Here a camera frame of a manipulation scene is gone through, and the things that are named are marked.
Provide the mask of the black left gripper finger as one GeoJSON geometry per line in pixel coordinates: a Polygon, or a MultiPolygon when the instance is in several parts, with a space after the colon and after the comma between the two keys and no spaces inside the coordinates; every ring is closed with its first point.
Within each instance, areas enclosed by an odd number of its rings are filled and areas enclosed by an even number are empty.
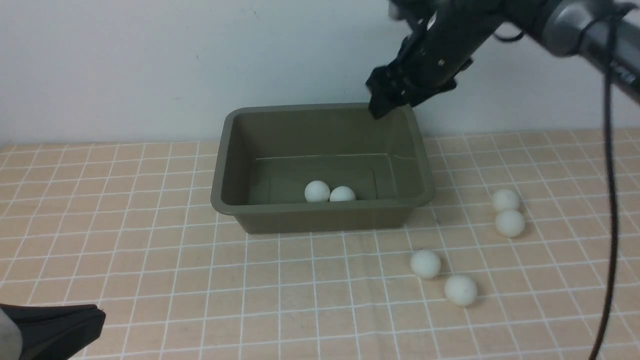
{"type": "Polygon", "coordinates": [[[94,304],[0,306],[2,360],[70,360],[96,341],[106,313],[94,304]]]}

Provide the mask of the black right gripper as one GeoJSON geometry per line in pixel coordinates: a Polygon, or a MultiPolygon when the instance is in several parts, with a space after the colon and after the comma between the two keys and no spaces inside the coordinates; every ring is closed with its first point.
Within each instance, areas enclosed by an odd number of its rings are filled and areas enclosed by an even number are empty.
{"type": "Polygon", "coordinates": [[[365,82],[376,120],[410,99],[414,108],[455,90],[455,76],[505,20],[501,0],[391,0],[390,16],[412,33],[389,66],[374,68],[365,82]]]}

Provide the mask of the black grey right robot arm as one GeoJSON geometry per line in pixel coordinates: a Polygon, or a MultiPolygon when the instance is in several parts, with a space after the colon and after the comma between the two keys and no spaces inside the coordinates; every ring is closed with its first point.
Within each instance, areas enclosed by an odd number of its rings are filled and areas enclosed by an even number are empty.
{"type": "Polygon", "coordinates": [[[395,59],[366,80],[368,109],[382,118],[457,87],[455,77],[505,22],[556,57],[579,55],[608,84],[639,100],[639,27],[625,21],[637,5],[614,0],[393,0],[411,34],[395,59]]]}

